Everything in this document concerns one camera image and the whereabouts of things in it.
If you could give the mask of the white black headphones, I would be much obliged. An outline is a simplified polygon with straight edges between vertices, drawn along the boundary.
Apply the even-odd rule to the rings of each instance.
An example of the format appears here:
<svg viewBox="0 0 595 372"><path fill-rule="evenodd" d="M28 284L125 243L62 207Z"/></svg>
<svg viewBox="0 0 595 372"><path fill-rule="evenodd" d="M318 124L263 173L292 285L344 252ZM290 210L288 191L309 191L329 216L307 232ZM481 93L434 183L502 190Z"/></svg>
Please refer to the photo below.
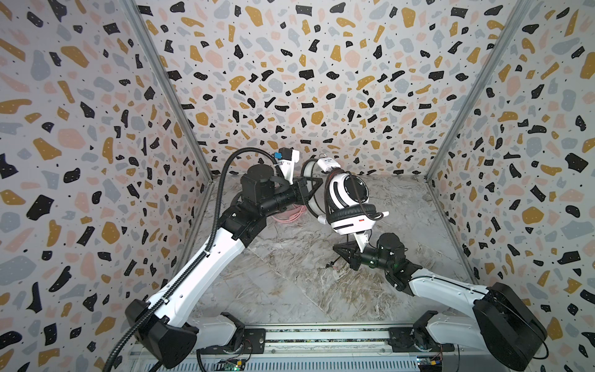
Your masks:
<svg viewBox="0 0 595 372"><path fill-rule="evenodd" d="M341 236L367 232L390 212L380 212L370 203L370 189L362 178L342 169L331 157L305 161L300 175L312 176L319 170L326 176L315 199L306 205L323 225Z"/></svg>

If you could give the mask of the pink headphones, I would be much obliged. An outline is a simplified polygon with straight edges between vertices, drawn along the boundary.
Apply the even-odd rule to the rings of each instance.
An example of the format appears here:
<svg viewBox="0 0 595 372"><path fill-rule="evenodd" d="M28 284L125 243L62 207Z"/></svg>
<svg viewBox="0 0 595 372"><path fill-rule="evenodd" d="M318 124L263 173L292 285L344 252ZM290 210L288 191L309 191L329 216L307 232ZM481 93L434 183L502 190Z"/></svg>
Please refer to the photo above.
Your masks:
<svg viewBox="0 0 595 372"><path fill-rule="evenodd" d="M306 206L293 205L292 209L273 215L272 218L280 224L291 224L297 222L307 212Z"/></svg>

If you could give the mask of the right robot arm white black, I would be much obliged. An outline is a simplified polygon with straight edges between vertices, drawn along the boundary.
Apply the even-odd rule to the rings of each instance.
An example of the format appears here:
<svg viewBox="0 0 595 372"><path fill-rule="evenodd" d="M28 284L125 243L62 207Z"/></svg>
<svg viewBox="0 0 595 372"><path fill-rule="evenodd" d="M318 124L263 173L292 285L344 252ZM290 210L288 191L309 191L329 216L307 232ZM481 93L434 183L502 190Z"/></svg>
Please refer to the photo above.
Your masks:
<svg viewBox="0 0 595 372"><path fill-rule="evenodd" d="M406 247L394 233L384 233L376 245L360 248L355 241L333 247L355 271L363 265L384 272L396 291L438 302L457 316L429 310L410 333L392 337L392 347L414 347L421 352L445 344L488 352L505 367L524 371L546 347L545 327L512 288L497 282L490 287L472 285L435 274L412 263Z"/></svg>

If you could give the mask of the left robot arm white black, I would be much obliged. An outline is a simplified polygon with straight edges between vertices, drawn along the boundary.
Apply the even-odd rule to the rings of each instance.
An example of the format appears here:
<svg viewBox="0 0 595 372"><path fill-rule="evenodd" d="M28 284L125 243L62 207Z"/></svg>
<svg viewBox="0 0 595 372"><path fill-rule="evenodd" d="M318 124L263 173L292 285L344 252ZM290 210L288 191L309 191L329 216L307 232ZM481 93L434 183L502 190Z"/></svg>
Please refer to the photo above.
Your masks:
<svg viewBox="0 0 595 372"><path fill-rule="evenodd" d="M245 349L246 327L235 316L224 312L192 321L192 311L223 269L266 227L268 217L293 205L305 206L323 181L305 176L288 181L272 167L257 164L240 184L229 208L215 211L214 229L200 251L148 301L136 300L126 309L134 336L157 359L153 370L172 369L195 350L217 347L238 353Z"/></svg>

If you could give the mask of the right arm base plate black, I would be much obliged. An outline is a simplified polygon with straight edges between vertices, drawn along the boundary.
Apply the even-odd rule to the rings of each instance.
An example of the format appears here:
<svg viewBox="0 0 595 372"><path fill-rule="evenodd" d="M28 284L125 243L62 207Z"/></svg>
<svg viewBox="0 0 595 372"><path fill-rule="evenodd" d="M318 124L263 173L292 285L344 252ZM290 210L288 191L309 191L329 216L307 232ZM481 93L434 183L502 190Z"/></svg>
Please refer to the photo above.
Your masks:
<svg viewBox="0 0 595 372"><path fill-rule="evenodd" d="M412 326L390 327L387 343L393 353L438 353L456 350L453 344L438 344L426 331L417 330Z"/></svg>

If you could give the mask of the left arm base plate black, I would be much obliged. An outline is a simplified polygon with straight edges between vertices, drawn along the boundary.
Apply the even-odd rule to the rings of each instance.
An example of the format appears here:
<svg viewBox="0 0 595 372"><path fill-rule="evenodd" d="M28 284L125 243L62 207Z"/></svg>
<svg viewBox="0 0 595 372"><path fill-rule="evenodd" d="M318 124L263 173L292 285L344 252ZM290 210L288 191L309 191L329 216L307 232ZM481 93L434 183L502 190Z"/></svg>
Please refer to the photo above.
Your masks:
<svg viewBox="0 0 595 372"><path fill-rule="evenodd" d="M264 353L267 331L265 328L237 330L232 339L224 346L211 346L201 349L202 355L235 355Z"/></svg>

